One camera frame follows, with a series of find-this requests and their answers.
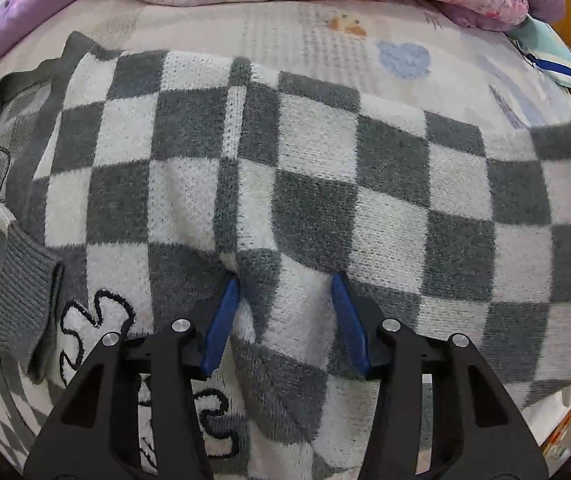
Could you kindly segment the grey white checkered cardigan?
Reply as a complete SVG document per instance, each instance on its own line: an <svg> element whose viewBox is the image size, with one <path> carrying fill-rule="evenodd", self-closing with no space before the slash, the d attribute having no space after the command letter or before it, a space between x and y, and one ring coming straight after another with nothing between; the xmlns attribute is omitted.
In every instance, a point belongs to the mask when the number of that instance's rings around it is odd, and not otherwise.
<svg viewBox="0 0 571 480"><path fill-rule="evenodd" d="M0 474L542 479L571 122L82 34L0 81Z"/></svg>

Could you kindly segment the striped light blue pillow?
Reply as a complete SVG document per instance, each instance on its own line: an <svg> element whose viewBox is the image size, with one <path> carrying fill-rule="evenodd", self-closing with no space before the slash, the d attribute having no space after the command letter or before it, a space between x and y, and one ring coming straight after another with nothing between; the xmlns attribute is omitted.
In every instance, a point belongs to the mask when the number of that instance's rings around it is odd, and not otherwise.
<svg viewBox="0 0 571 480"><path fill-rule="evenodd" d="M507 36L529 64L571 89L571 49L549 24L528 16Z"/></svg>

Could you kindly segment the patterned white bed sheet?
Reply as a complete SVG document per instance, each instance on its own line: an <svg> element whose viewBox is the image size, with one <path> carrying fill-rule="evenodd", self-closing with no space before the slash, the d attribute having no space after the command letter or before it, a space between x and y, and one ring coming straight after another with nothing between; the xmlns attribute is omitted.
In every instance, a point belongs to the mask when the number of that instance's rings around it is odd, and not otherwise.
<svg viewBox="0 0 571 480"><path fill-rule="evenodd" d="M345 272L464 332L526 406L571 383L571 96L417 0L78 0L0 63L0 452L22 466L109 332L238 276L194 393L215 474L355 476L379 387Z"/></svg>

